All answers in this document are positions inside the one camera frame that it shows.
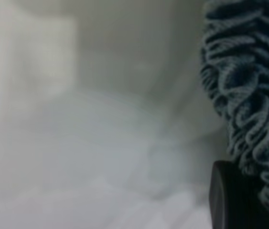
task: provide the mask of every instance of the white wall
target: white wall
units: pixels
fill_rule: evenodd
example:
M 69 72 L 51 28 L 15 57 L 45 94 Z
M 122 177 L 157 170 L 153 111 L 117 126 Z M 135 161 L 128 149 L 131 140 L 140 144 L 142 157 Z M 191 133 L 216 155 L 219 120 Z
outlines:
M 0 0 L 0 229 L 210 228 L 202 3 Z

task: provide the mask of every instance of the wrinkled fabric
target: wrinkled fabric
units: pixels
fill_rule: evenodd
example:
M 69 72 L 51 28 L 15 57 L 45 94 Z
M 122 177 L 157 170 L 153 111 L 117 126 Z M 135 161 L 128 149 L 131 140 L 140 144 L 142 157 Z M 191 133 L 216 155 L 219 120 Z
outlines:
M 225 118 L 228 153 L 245 175 L 260 177 L 269 209 L 269 0 L 205 5 L 201 78 Z

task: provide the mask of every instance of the knitted texture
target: knitted texture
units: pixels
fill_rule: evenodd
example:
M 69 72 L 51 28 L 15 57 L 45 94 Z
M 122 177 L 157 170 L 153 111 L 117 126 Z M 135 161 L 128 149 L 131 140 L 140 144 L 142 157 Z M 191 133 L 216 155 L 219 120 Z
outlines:
M 244 175 L 260 177 L 269 210 L 269 0 L 209 0 L 201 78 L 225 118 L 228 153 Z

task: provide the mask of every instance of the black object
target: black object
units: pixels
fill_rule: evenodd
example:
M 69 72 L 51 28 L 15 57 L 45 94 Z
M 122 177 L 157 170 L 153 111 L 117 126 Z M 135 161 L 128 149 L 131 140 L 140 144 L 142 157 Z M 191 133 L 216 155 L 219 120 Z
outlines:
M 269 229 L 269 212 L 257 198 L 258 182 L 231 162 L 214 163 L 209 194 L 213 229 Z

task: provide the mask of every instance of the scrunchie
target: scrunchie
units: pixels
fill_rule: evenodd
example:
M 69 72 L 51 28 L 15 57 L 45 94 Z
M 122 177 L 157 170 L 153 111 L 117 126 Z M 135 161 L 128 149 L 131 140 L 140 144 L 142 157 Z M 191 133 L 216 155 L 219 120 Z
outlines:
M 225 118 L 228 153 L 259 177 L 269 209 L 269 0 L 208 0 L 201 78 Z

